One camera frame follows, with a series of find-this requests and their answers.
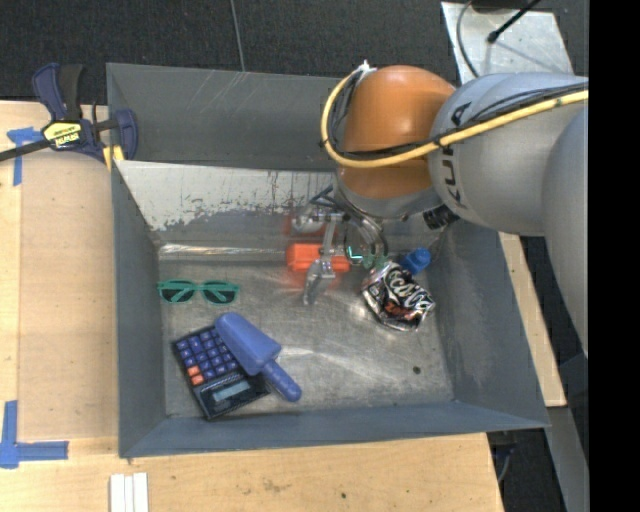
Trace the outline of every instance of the blue plastic toy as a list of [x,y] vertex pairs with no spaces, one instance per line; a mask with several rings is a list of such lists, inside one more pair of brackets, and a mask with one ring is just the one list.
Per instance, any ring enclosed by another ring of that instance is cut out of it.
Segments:
[[279,343],[238,313],[221,315],[215,326],[245,372],[261,373],[290,402],[300,399],[300,386],[275,361],[282,350]]

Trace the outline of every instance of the green sunglasses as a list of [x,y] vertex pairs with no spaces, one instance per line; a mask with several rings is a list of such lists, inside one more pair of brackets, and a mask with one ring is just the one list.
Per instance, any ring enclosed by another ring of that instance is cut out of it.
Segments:
[[202,284],[196,284],[186,279],[161,281],[156,288],[160,297],[169,304],[189,302],[196,292],[200,291],[207,302],[216,306],[231,304],[240,290],[237,284],[225,281],[205,281]]

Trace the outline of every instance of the calculator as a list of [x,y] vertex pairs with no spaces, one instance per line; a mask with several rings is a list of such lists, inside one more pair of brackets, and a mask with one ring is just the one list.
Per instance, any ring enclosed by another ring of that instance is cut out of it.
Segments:
[[270,393],[264,377],[242,369],[213,325],[174,341],[172,347],[207,420]]

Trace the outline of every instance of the blue cap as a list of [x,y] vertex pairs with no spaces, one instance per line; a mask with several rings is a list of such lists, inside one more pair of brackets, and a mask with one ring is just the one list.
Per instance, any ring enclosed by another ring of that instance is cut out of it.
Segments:
[[400,265],[413,275],[428,267],[429,263],[431,263],[431,253],[424,247],[414,249],[400,260]]

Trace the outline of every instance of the orange block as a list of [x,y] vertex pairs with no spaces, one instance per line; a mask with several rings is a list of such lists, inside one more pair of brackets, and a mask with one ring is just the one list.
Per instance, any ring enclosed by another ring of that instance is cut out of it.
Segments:
[[[287,267],[293,272],[306,272],[311,264],[320,257],[322,244],[294,243],[287,247]],[[351,268],[345,256],[333,256],[331,266],[334,272],[348,272]]]

